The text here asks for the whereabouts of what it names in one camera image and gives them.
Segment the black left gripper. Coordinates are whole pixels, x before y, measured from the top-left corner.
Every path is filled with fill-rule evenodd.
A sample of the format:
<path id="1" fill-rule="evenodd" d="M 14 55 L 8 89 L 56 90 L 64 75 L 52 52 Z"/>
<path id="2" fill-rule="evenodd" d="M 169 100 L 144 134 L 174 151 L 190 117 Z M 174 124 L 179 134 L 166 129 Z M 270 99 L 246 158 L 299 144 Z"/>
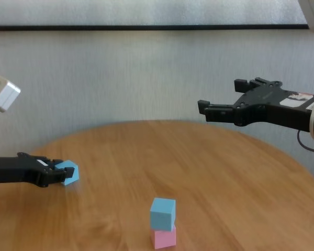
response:
<path id="1" fill-rule="evenodd" d="M 62 159 L 49 159 L 19 152 L 15 157 L 0 157 L 0 184 L 27 182 L 38 187 L 62 183 L 68 185 L 76 181 L 75 168 L 55 169 Z"/>

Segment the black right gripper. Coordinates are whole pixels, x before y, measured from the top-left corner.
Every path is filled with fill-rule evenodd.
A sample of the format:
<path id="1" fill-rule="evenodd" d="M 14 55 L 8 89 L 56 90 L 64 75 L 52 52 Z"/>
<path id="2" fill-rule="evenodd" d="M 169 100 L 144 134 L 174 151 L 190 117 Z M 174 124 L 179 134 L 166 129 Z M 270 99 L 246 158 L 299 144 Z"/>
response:
<path id="1" fill-rule="evenodd" d="M 207 122 L 234 123 L 247 126 L 267 122 L 300 131 L 309 131 L 310 105 L 314 94 L 283 90 L 281 81 L 263 78 L 235 79 L 234 89 L 242 96 L 234 105 L 212 104 L 199 100 L 198 110 Z"/>

